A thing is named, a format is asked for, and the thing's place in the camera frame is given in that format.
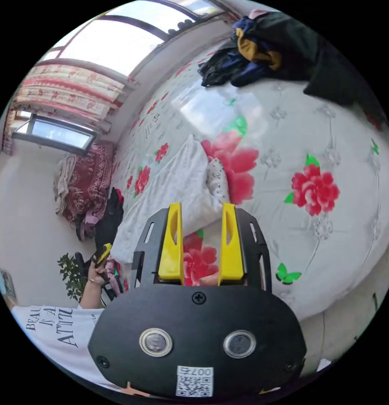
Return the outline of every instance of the bracelet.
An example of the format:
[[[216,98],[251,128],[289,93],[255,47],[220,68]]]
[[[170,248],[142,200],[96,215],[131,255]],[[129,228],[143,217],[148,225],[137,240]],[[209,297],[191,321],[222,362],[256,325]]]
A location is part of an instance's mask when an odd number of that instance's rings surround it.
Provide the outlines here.
[[[92,279],[92,278],[88,278],[88,280],[91,281],[91,282],[93,282],[93,283],[96,283],[96,284],[99,284],[100,286],[102,286],[98,281],[96,281],[96,280],[94,280],[94,279]]]

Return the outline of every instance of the yellow cloth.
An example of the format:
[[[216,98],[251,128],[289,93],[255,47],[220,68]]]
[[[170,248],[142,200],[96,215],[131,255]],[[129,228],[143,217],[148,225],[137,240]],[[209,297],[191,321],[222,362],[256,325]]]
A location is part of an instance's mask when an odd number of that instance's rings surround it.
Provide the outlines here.
[[[277,70],[282,64],[282,56],[275,51],[260,52],[257,44],[249,39],[244,38],[244,31],[241,28],[236,28],[236,36],[238,37],[238,51],[250,62],[265,60],[270,62],[269,67],[272,70]]]

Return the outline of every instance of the white t-shirt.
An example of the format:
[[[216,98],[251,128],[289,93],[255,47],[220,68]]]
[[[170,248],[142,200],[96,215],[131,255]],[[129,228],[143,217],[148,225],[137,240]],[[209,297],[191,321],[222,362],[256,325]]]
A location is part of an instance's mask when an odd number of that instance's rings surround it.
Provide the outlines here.
[[[29,339],[49,358],[85,380],[120,391],[120,387],[103,377],[88,351],[102,311],[80,306],[15,306],[12,312]]]

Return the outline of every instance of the white blanket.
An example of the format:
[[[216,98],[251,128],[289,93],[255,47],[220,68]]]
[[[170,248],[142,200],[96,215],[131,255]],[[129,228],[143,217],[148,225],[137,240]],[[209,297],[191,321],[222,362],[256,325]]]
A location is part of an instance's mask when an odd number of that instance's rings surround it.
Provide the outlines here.
[[[148,218],[169,204],[182,203],[183,236],[221,220],[222,204],[206,185],[208,158],[189,135],[179,152],[152,179],[142,197],[124,214],[111,255],[132,263],[134,250]]]

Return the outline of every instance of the curtain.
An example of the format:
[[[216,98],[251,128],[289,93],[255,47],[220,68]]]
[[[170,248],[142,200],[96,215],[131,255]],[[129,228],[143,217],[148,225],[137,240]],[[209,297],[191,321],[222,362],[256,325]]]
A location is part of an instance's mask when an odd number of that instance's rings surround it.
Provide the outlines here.
[[[10,127],[18,110],[67,119],[107,133],[109,117],[121,107],[125,96],[124,84],[91,70],[61,64],[35,66],[12,98],[3,151],[13,153]]]

